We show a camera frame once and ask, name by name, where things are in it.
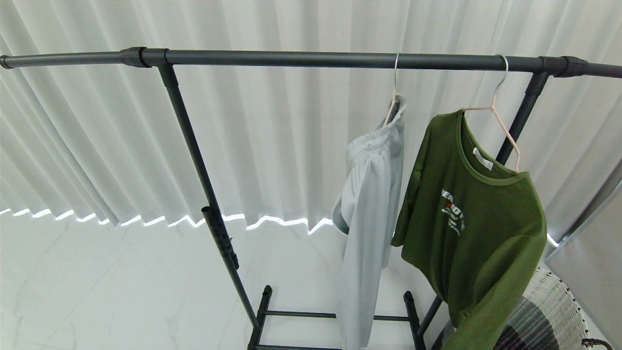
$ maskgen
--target metal hook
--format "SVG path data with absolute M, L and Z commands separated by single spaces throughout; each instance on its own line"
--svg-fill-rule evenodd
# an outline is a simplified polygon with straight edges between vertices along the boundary
M 393 71 L 393 90 L 397 90 L 397 60 L 399 60 L 399 54 L 400 52 L 398 52 L 397 56 L 395 56 L 395 67 Z
M 504 55 L 502 55 L 502 54 L 497 54 L 497 56 L 501 56 L 501 58 L 503 59 L 503 62 L 506 63 L 506 73 L 505 73 L 505 75 L 503 75 L 503 79 L 501 79 L 499 84 L 497 84 L 497 87 L 494 88 L 494 95 L 495 96 L 497 96 L 497 90 L 499 90 L 499 87 L 501 86 L 501 84 L 503 84 L 503 82 L 505 81 L 505 78 L 508 77 L 508 70 L 509 70 L 508 59 Z

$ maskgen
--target rack bar extension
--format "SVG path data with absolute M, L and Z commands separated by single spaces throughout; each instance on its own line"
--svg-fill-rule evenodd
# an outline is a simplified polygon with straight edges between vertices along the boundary
M 250 65 L 276 67 L 341 67 L 341 68 L 376 68 L 393 69 L 395 54 L 367 54 L 346 52 L 275 52 L 275 51 L 215 51 L 215 50 L 169 50 L 131 47 L 114 52 L 82 52 L 74 54 L 46 54 L 25 56 L 0 56 L 0 66 L 5 69 L 52 65 L 90 65 L 90 64 L 125 64 L 133 67 L 157 67 L 164 83 L 171 104 L 177 115 L 188 150 L 194 162 L 209 206 L 201 212 L 208 224 L 225 267 L 231 276 L 248 318 L 253 325 L 253 333 L 248 350 L 333 350 L 327 348 L 308 348 L 297 346 L 276 346 L 260 344 L 266 316 L 334 318 L 331 313 L 308 313 L 298 311 L 269 310 L 272 288 L 266 286 L 257 314 L 248 299 L 242 281 L 238 275 L 238 258 L 233 252 L 231 239 L 216 201 L 216 195 L 192 130 L 188 112 L 183 103 L 179 83 L 173 65 Z M 544 89 L 549 77 L 567 78 L 581 75 L 595 77 L 622 78 L 622 66 L 594 64 L 571 56 L 563 57 L 516 57 L 508 56 L 509 71 L 532 73 L 525 96 L 510 127 L 510 134 L 516 140 L 520 135 L 538 96 Z M 401 54 L 397 63 L 399 69 L 440 69 L 440 70 L 505 70 L 503 59 L 492 55 L 437 55 L 437 54 Z M 496 159 L 505 164 L 512 147 L 505 140 Z M 417 350 L 425 350 L 423 334 L 428 328 L 440 304 L 436 297 L 432 306 L 419 323 L 412 294 L 404 294 L 407 316 L 374 316 L 378 321 L 407 321 L 411 326 L 412 336 Z

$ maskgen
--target green shirt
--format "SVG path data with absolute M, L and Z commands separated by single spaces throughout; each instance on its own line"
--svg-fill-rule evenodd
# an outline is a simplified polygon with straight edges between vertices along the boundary
M 485 350 L 527 288 L 546 222 L 529 173 L 484 153 L 460 110 L 430 121 L 391 244 L 449 305 L 457 330 L 443 350 Z

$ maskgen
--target clothing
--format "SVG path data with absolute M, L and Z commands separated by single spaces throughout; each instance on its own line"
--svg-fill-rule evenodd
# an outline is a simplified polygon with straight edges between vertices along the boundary
M 485 154 L 460 110 L 430 121 L 391 244 L 449 305 L 457 330 L 443 350 L 485 350 L 536 269 L 546 222 L 529 173 Z
M 383 116 L 375 131 L 348 145 L 352 167 L 337 200 L 332 219 L 348 235 L 338 282 L 337 320 L 343 349 L 367 346 L 374 319 L 380 270 L 389 259 L 397 220 L 404 160 L 404 97 L 390 123 Z

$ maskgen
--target clothing label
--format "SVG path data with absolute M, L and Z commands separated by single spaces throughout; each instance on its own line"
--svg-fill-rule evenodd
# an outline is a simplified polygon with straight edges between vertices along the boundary
M 493 162 L 485 160 L 480 153 L 480 150 L 477 149 L 477 147 L 473 148 L 473 154 L 475 154 L 475 158 L 477 158 L 477 160 L 480 161 L 481 165 L 485 166 L 486 169 L 488 170 L 492 170 L 493 169 Z
M 453 195 L 451 193 L 442 190 L 440 191 L 440 196 L 447 199 L 447 205 L 440 210 L 449 215 L 447 225 L 460 235 L 460 231 L 464 231 L 465 229 L 465 216 L 462 214 L 462 210 L 453 203 Z

